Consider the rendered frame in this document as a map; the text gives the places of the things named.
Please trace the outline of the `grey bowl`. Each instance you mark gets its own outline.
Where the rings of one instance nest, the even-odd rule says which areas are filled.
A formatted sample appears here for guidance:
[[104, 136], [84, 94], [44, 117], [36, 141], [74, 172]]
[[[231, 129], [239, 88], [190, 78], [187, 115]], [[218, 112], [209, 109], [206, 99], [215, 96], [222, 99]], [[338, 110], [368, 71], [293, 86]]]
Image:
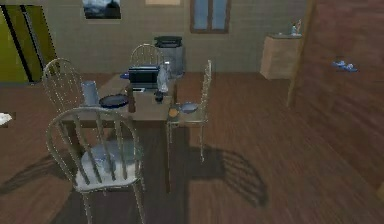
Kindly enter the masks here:
[[193, 113], [197, 109], [198, 109], [198, 105], [196, 103], [192, 103], [192, 102], [185, 102], [185, 103], [180, 105], [180, 110], [186, 114]]

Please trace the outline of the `pale spindle-back chair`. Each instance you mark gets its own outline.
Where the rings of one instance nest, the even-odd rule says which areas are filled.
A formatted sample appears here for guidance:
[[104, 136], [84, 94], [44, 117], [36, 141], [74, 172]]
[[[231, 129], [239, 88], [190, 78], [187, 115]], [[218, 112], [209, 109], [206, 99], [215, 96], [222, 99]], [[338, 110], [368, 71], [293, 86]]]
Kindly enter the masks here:
[[131, 53], [132, 66], [160, 65], [164, 61], [162, 52], [154, 45], [144, 43], [137, 46]]
[[53, 59], [43, 69], [44, 90], [58, 113], [76, 108], [82, 103], [81, 82], [81, 74], [68, 59]]
[[209, 104], [209, 91], [212, 81], [212, 61], [207, 60], [207, 64], [204, 69], [201, 97], [200, 102], [196, 103], [198, 109], [190, 114], [183, 113], [180, 110], [180, 105], [183, 103], [172, 103], [171, 108], [175, 108], [179, 111], [179, 114], [172, 118], [168, 115], [166, 122], [166, 139], [167, 149], [170, 149], [170, 145], [173, 143], [172, 132], [179, 126], [197, 125], [199, 127], [199, 143], [200, 143], [200, 160], [205, 161], [204, 156], [204, 128], [208, 122], [208, 104]]
[[[105, 173], [96, 165], [91, 151], [96, 145], [92, 146], [87, 142], [83, 127], [80, 124], [80, 115], [84, 112], [94, 115], [99, 140], [96, 145], [101, 144], [107, 154], [109, 153], [109, 146], [115, 150], [115, 171]], [[70, 140], [68, 130], [64, 127], [65, 118], [72, 118], [74, 121], [81, 151], [75, 148], [75, 144]], [[56, 149], [52, 138], [54, 129], [58, 130], [63, 142], [68, 147], [69, 154], [75, 165], [74, 171], [70, 170]], [[145, 190], [143, 149], [137, 130], [130, 118], [125, 118], [115, 111], [101, 107], [73, 108], [61, 113], [49, 123], [46, 130], [46, 144], [48, 151], [71, 182], [74, 190], [82, 195], [87, 224], [93, 224], [90, 193], [128, 186], [133, 188], [141, 224], [146, 224], [143, 197], [141, 195], [141, 192]], [[111, 162], [109, 154], [107, 159], [108, 162]]]

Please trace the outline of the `brown wooden dining table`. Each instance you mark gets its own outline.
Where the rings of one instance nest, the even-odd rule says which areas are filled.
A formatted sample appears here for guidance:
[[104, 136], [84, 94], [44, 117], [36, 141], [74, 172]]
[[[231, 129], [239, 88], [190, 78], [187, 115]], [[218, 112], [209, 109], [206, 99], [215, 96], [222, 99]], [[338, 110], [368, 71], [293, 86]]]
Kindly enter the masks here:
[[[105, 97], [110, 94], [123, 93], [125, 88], [131, 86], [128, 79], [121, 79], [120, 75], [116, 74], [111, 77], [105, 84], [98, 89], [100, 97]], [[168, 111], [171, 103], [177, 99], [177, 84], [176, 81], [170, 82], [170, 92], [164, 97], [162, 103], [155, 102], [154, 90], [147, 92], [133, 92], [135, 98], [136, 112], [128, 112], [127, 106], [115, 111], [121, 113], [124, 117], [131, 117], [137, 129], [149, 130], [158, 129], [160, 137], [159, 148], [163, 152], [164, 159], [164, 182], [167, 193], [171, 192], [171, 174], [170, 174], [170, 146], [168, 145], [169, 130], [167, 127]], [[84, 128], [96, 128], [94, 115], [89, 115], [89, 112], [84, 112], [80, 115], [80, 124]], [[79, 137], [76, 136], [75, 124], [72, 118], [65, 118], [64, 127], [67, 128], [70, 140], [75, 144], [75, 148], [82, 150], [79, 143]]]

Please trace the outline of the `clear glass bottle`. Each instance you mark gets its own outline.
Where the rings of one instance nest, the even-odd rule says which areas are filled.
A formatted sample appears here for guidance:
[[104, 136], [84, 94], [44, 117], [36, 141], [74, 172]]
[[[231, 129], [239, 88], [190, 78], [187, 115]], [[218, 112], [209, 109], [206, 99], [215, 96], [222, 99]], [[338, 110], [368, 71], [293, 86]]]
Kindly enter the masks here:
[[168, 91], [168, 70], [166, 64], [161, 64], [157, 76], [157, 87], [162, 93]]

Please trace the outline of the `black toaster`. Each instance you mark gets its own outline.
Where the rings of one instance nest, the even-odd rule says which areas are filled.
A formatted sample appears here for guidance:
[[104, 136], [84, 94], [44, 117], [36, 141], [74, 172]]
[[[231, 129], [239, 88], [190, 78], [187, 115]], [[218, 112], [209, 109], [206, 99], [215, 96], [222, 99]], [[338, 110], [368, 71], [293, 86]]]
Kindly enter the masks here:
[[132, 66], [129, 68], [130, 83], [138, 88], [157, 88], [160, 67], [157, 65]]

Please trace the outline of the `grey bin with black lid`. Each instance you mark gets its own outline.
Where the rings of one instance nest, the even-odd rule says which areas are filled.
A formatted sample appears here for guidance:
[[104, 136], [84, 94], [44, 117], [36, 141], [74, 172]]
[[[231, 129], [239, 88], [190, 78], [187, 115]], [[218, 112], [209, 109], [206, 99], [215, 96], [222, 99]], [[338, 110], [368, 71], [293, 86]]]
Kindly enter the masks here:
[[170, 64], [173, 77], [184, 74], [184, 48], [181, 36], [157, 36], [155, 46], [162, 52], [164, 60]]

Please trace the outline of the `dark blue plate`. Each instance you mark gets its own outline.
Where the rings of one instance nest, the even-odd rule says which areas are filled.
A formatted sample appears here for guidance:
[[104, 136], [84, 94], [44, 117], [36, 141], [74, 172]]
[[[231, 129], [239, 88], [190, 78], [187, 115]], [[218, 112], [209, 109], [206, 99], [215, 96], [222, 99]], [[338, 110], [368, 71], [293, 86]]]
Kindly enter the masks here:
[[99, 100], [99, 104], [103, 108], [114, 109], [127, 105], [129, 98], [124, 94], [108, 95]]

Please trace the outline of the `brown framed window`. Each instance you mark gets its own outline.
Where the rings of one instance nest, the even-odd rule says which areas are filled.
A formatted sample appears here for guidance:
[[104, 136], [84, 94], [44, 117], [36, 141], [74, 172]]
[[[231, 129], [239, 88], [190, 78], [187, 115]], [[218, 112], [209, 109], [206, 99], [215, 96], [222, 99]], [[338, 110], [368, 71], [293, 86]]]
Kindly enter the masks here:
[[227, 34], [231, 0], [190, 0], [190, 32]]

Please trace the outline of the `pale blue vessel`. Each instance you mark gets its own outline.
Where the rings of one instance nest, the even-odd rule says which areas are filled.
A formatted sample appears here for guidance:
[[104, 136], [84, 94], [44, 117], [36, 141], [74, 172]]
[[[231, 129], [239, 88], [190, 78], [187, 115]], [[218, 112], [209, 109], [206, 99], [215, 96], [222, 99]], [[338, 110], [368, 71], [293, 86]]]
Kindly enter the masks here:
[[91, 149], [96, 165], [100, 167], [105, 173], [110, 173], [111, 171], [116, 170], [115, 150], [111, 146], [109, 146], [108, 149], [111, 162], [108, 162], [108, 154], [105, 152], [101, 144], [96, 145]]

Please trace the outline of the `tan wooden cupboard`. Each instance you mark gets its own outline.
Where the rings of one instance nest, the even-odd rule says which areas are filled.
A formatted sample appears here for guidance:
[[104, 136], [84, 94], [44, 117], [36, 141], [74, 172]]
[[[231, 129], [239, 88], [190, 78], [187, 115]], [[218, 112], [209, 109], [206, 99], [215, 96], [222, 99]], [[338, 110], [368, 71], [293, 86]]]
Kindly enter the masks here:
[[297, 61], [300, 36], [269, 34], [265, 37], [260, 73], [268, 80], [290, 79]]

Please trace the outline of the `beige framed picture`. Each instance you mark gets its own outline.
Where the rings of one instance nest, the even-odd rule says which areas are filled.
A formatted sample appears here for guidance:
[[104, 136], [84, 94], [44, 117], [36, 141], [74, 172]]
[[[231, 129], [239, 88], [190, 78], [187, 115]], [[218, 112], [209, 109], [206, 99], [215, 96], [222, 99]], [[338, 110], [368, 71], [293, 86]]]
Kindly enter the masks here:
[[182, 0], [145, 0], [146, 6], [181, 6]]

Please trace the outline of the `dark framed picture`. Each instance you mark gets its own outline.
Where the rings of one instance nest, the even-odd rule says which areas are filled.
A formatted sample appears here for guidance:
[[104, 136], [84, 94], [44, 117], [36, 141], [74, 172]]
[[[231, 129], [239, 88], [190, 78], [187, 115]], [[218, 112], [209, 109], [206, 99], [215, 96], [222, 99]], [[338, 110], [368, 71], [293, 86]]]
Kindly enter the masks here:
[[82, 0], [87, 19], [120, 19], [120, 0]]

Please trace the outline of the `yellow-green fridge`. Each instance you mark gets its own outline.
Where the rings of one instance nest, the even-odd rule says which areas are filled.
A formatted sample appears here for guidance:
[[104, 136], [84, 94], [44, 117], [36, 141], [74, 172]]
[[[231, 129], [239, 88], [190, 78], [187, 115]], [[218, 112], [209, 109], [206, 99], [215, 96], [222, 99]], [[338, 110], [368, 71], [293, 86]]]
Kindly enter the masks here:
[[42, 6], [0, 4], [0, 83], [39, 82], [55, 58]]

